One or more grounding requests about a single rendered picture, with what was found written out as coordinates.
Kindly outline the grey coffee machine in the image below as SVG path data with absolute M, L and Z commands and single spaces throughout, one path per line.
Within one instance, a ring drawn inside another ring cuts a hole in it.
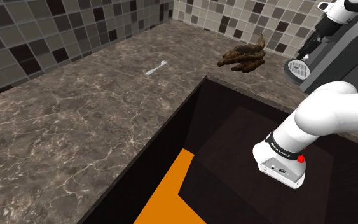
M 358 91 L 358 15 L 323 39 L 309 58 L 288 60 L 284 74 L 306 94 L 332 81 L 346 81 Z

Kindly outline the brown lumpy root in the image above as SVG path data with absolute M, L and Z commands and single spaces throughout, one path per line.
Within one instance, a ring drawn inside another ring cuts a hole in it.
M 233 72 L 241 71 L 243 73 L 249 73 L 265 63 L 263 59 L 266 55 L 264 48 L 265 39 L 260 32 L 256 44 L 245 44 L 234 47 L 223 55 L 223 58 L 218 61 L 217 66 L 222 67 L 235 64 L 235 66 L 231 68 Z

